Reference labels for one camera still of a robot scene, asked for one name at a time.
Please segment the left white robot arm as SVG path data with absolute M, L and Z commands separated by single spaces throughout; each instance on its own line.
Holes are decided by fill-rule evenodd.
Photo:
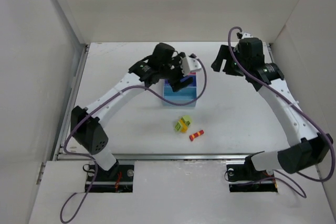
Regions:
M 108 148 L 109 139 L 104 128 L 109 120 L 134 97 L 160 80 L 167 80 L 177 92 L 191 84 L 193 79 L 189 74 L 201 68 L 194 55 L 177 53 L 174 47 L 162 42 L 157 44 L 151 55 L 132 65 L 106 94 L 85 108 L 73 108 L 71 136 L 93 157 L 104 175 L 112 178 L 119 162 Z

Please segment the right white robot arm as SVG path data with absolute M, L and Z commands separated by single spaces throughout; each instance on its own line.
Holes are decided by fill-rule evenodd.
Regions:
M 330 175 L 335 169 L 332 137 L 324 133 L 300 109 L 288 89 L 284 74 L 275 63 L 266 63 L 263 44 L 255 37 L 241 37 L 235 47 L 221 45 L 211 68 L 227 75 L 242 76 L 268 103 L 280 123 L 288 148 L 259 152 L 246 157 L 243 170 L 255 174 L 282 169 L 288 174 L 317 165 L 327 153 L 332 156 Z

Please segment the red yellow lego stack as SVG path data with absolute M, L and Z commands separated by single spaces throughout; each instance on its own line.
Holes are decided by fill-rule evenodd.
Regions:
M 191 142 L 193 142 L 197 137 L 200 137 L 204 134 L 203 130 L 197 131 L 189 136 Z

